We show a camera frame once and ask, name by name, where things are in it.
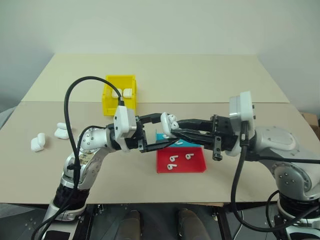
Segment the blue object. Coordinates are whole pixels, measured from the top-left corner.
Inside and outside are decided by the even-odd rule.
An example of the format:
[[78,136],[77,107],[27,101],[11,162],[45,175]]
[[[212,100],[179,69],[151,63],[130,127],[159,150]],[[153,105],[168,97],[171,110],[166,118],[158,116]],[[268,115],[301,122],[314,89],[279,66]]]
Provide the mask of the blue object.
[[[155,133],[155,139],[156,140],[162,140],[165,139],[165,134],[164,133]],[[170,147],[201,147],[199,144],[194,144],[187,142],[185,140],[180,139],[179,141],[175,142],[174,144],[170,145]]]

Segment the cardboard box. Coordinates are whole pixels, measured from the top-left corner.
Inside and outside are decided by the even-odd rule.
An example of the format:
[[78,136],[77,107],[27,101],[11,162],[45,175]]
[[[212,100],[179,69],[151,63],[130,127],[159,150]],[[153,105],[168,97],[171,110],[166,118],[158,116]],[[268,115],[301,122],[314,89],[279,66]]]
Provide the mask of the cardboard box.
[[317,115],[312,114],[312,113],[307,113],[307,112],[300,112],[300,113],[304,117],[306,122],[310,125],[310,127],[314,131],[315,135],[320,140],[320,128],[319,128],[319,124],[318,124]]

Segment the table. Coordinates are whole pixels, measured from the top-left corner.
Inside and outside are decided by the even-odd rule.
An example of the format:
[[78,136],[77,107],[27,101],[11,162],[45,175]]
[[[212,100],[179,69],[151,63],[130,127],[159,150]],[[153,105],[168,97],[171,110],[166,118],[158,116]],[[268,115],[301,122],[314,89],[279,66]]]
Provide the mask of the table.
[[[112,121],[101,114],[101,103],[71,102],[70,119],[75,136],[88,125],[104,126]],[[208,119],[212,114],[227,116],[228,103],[139,103],[138,115],[168,111],[179,119]],[[307,122],[289,103],[256,103],[256,125],[286,128],[307,149],[319,153],[319,141]],[[0,131],[0,202],[47,204],[59,185],[66,157],[71,153],[68,140],[54,137],[56,123],[63,121],[62,102],[21,102]],[[160,124],[147,124],[148,141],[155,139]],[[45,149],[30,150],[37,133],[47,136]],[[204,150],[204,173],[157,174],[156,153],[121,151],[108,155],[87,199],[97,203],[204,203],[229,202],[238,157],[223,155],[213,161]],[[276,189],[269,171],[258,162],[246,162],[242,171],[237,202],[266,201]]]
[[[107,74],[136,75],[138,115],[167,111],[178,119],[228,116],[229,97],[250,90],[257,126],[284,127],[319,153],[317,137],[255,55],[56,54],[0,130],[0,202],[49,203],[71,153],[68,140],[54,137],[56,124],[64,122],[65,92],[79,77]],[[75,136],[88,125],[112,122],[102,115],[102,89],[100,82],[87,81],[72,92],[69,107]],[[161,131],[160,124],[145,129],[149,142],[156,130]],[[46,134],[45,149],[32,152],[30,141],[40,132]],[[218,162],[212,160],[211,151],[204,154],[204,173],[157,174],[155,152],[112,153],[105,158],[87,203],[229,202],[238,158],[223,155]],[[246,162],[236,200],[266,201],[275,189],[262,164]]]

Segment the person's foot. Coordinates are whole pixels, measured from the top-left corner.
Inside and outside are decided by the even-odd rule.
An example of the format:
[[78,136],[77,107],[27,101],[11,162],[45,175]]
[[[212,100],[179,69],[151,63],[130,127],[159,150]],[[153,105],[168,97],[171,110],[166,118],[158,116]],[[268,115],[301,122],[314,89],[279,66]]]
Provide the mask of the person's foot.
[[182,240],[210,240],[201,220],[188,209],[181,209],[178,213],[178,234]]
[[141,215],[137,210],[128,212],[121,221],[114,240],[140,240]]

